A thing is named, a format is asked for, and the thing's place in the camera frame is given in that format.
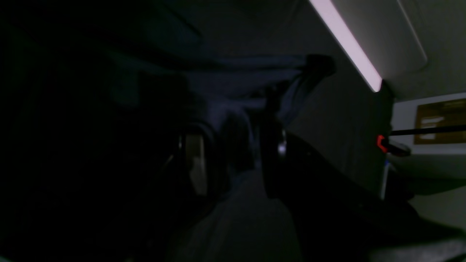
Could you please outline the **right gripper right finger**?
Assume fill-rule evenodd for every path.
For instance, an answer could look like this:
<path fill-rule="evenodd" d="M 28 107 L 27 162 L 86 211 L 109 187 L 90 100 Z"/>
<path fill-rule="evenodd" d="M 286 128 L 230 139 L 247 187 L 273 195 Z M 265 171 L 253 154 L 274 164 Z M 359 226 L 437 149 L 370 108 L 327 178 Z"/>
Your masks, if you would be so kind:
<path fill-rule="evenodd" d="M 419 217 L 407 201 L 386 201 L 333 167 L 277 119 L 267 92 L 261 158 L 269 198 L 290 212 L 305 262 L 464 262 L 465 231 Z"/>

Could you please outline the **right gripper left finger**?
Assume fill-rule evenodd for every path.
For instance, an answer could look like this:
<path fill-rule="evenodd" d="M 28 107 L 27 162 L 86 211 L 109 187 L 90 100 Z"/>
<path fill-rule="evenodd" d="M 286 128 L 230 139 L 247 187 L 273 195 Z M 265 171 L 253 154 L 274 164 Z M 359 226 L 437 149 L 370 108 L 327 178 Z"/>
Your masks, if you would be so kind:
<path fill-rule="evenodd" d="M 163 210 L 170 224 L 191 226 L 210 214 L 222 193 L 210 140 L 199 129 L 177 130 L 161 170 Z"/>

